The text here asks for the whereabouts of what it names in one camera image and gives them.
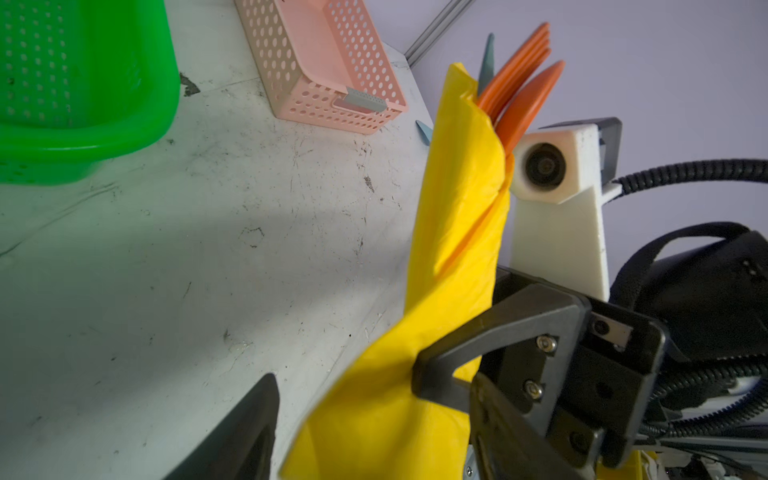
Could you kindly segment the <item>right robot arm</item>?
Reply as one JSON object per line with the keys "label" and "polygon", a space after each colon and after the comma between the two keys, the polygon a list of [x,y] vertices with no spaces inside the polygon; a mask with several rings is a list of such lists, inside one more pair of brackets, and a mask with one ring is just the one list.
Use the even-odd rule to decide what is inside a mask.
{"label": "right robot arm", "polygon": [[730,431],[767,408],[767,242],[734,222],[663,235],[607,300],[516,271],[416,357],[412,393],[470,417],[483,479],[590,479],[637,442]]}

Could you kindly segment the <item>teal plastic knife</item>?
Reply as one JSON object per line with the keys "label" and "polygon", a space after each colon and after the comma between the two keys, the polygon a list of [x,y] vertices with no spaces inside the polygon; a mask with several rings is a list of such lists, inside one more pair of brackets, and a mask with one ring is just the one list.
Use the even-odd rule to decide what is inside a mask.
{"label": "teal plastic knife", "polygon": [[484,92],[493,77],[495,76],[495,55],[494,55],[495,35],[489,33],[482,57],[480,72],[478,75],[477,97]]}

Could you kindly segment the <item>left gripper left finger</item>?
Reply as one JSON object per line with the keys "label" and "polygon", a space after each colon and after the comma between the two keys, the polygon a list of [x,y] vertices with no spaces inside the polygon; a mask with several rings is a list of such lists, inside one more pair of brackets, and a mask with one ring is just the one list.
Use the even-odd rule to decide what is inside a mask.
{"label": "left gripper left finger", "polygon": [[268,479],[279,413],[274,374],[265,374],[167,477]]}

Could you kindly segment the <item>light blue garden trowel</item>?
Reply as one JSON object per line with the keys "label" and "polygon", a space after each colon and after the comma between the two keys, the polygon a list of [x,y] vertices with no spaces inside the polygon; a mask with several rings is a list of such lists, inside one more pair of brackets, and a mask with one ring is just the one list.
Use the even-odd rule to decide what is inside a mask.
{"label": "light blue garden trowel", "polygon": [[415,121],[420,138],[426,146],[430,146],[432,143],[433,129],[420,120]]}

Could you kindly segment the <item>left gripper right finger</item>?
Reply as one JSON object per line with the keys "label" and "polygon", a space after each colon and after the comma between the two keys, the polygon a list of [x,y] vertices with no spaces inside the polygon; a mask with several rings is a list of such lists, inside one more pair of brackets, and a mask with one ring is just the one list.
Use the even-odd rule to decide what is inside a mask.
{"label": "left gripper right finger", "polygon": [[470,443],[482,479],[586,479],[588,424],[557,406],[530,422],[486,375],[470,386]]}

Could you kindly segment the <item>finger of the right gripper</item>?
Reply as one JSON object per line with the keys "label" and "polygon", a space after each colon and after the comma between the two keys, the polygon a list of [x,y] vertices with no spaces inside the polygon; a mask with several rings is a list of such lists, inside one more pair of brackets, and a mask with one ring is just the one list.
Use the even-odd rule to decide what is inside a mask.
{"label": "finger of the right gripper", "polygon": [[574,344],[590,311],[583,296],[529,285],[419,352],[411,391],[420,399],[467,413],[469,384],[454,377],[459,367],[545,334],[555,336],[559,346]]}

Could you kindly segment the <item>orange plastic spoon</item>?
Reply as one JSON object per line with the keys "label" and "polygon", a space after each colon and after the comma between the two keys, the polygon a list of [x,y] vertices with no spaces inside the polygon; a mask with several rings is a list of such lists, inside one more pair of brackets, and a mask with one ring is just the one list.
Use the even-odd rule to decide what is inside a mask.
{"label": "orange plastic spoon", "polygon": [[526,83],[509,102],[496,125],[496,134],[509,156],[559,80],[565,62],[559,60]]}

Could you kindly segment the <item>orange plastic fork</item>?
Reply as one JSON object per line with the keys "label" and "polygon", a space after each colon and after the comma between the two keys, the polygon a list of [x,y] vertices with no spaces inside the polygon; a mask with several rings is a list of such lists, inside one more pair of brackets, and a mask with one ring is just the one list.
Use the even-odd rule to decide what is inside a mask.
{"label": "orange plastic fork", "polygon": [[478,94],[477,105],[496,123],[507,103],[551,53],[550,24],[542,23]]}

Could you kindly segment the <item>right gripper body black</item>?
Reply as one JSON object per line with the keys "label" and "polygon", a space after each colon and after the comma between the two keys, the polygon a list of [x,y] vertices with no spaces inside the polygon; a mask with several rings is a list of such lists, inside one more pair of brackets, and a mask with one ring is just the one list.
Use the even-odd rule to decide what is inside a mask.
{"label": "right gripper body black", "polygon": [[588,468],[618,468],[635,442],[654,390],[668,335],[656,321],[508,268],[498,268],[492,307],[533,285],[585,297],[580,340],[541,335],[485,354],[480,373],[530,421],[559,406],[588,424]]}

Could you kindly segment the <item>pink plastic basket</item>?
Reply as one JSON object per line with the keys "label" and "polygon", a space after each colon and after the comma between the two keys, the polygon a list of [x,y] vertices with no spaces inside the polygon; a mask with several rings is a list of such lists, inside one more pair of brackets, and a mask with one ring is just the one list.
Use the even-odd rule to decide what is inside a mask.
{"label": "pink plastic basket", "polygon": [[236,0],[273,114],[364,135],[407,111],[362,0]]}

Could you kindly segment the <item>green plastic basket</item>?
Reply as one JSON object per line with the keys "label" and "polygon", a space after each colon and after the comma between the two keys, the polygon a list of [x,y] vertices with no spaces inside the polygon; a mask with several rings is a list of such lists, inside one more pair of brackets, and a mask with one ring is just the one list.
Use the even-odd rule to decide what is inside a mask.
{"label": "green plastic basket", "polygon": [[181,82],[161,1],[1,3],[1,181],[61,185],[169,130]]}

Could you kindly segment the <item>yellow paper napkin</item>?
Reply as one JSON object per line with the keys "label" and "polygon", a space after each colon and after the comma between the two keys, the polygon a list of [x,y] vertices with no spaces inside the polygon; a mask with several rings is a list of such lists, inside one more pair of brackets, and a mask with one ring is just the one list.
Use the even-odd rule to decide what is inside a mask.
{"label": "yellow paper napkin", "polygon": [[403,318],[369,346],[303,422],[283,479],[459,479],[467,414],[417,398],[417,355],[487,310],[513,168],[477,83],[449,67],[412,236]]}

